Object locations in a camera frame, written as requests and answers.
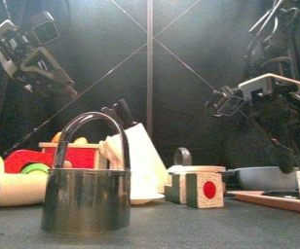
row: black curtain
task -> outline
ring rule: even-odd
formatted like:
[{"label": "black curtain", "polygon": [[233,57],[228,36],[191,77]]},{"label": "black curtain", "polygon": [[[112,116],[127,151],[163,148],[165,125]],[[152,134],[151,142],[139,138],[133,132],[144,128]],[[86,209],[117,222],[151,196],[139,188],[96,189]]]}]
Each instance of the black curtain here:
[{"label": "black curtain", "polygon": [[[40,150],[38,143],[50,141],[72,118],[113,106],[123,98],[136,120],[147,125],[147,1],[8,3],[17,25],[29,23],[42,11],[54,17],[62,35],[46,48],[74,79],[81,97],[73,102],[66,96],[41,97],[16,81],[8,82],[0,69],[0,155],[6,157],[4,153],[30,134],[14,150]],[[229,166],[236,158],[256,163],[265,153],[256,143],[256,153],[247,153],[253,134],[240,129],[244,117],[208,117],[205,103],[215,89],[236,87],[244,81],[244,56],[252,41],[248,30],[272,4],[155,1],[153,142],[167,166],[177,147],[191,150],[195,164]],[[6,18],[0,3],[0,22]],[[298,54],[300,64],[300,39]],[[108,132],[102,124],[90,124],[76,137],[98,142]]]}]

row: table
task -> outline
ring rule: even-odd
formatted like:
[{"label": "table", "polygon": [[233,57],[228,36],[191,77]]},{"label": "table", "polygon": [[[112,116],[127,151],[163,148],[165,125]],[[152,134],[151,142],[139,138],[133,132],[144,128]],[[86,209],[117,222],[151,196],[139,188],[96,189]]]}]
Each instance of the table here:
[{"label": "table", "polygon": [[93,236],[41,230],[42,206],[0,208],[0,248],[300,248],[300,213],[225,197],[197,209],[164,199],[132,206],[131,226]]}]

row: gray container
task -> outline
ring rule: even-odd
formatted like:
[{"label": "gray container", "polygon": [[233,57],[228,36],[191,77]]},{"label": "gray container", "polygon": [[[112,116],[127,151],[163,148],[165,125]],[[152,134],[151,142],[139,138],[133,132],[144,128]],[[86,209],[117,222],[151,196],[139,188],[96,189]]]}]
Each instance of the gray container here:
[{"label": "gray container", "polygon": [[[69,142],[89,121],[105,119],[123,137],[125,170],[64,168]],[[94,234],[129,226],[131,165],[125,132],[105,114],[80,115],[62,131],[44,203],[41,227],[60,234]]]}]

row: wooden tray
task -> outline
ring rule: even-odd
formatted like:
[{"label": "wooden tray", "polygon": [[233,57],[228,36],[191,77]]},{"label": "wooden tray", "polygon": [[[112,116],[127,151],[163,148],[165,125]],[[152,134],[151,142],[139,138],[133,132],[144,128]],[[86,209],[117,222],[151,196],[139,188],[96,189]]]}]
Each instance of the wooden tray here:
[{"label": "wooden tray", "polygon": [[243,201],[300,212],[300,199],[261,196],[263,192],[255,191],[233,191],[229,193],[235,194],[236,198]]}]

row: toy block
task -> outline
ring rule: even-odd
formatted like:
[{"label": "toy block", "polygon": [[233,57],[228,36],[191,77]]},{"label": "toy block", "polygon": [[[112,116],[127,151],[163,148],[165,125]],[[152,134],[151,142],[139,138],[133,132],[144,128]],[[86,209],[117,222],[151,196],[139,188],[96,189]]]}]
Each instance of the toy block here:
[{"label": "toy block", "polygon": [[224,207],[223,174],[200,172],[187,174],[187,205],[197,208]]},{"label": "toy block", "polygon": [[167,200],[180,203],[185,200],[185,175],[173,175],[173,184],[165,186]]}]

